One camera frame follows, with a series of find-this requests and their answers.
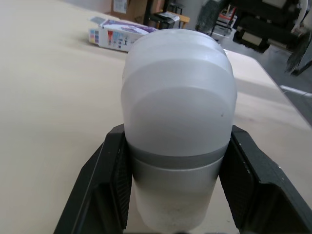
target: box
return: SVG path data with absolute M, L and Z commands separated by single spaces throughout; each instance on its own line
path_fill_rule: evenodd
M 151 13 L 160 12 L 164 0 L 154 0 Z M 112 0 L 110 15 L 122 20 L 143 23 L 147 0 Z
M 144 25 L 101 17 L 92 17 L 90 21 L 98 25 L 97 29 L 89 29 L 89 41 L 91 43 L 100 47 L 127 52 L 137 39 L 156 30 Z

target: floor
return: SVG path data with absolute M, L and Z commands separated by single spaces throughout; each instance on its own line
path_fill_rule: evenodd
M 285 67 L 290 52 L 271 45 L 263 54 L 260 54 L 253 49 L 233 42 L 233 35 L 234 30 L 227 32 L 224 29 L 216 28 L 213 38 L 217 39 L 224 49 L 256 59 L 279 87 L 286 86 L 296 89 L 295 92 L 285 89 L 282 91 L 312 126 L 312 97 L 309 95 L 312 93 L 312 67 L 297 77 L 286 74 Z

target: white bottle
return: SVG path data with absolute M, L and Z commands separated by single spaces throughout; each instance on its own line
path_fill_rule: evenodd
M 211 37 L 167 29 L 134 43 L 121 104 L 137 208 L 151 229 L 174 233 L 202 222 L 236 97 L 231 64 Z

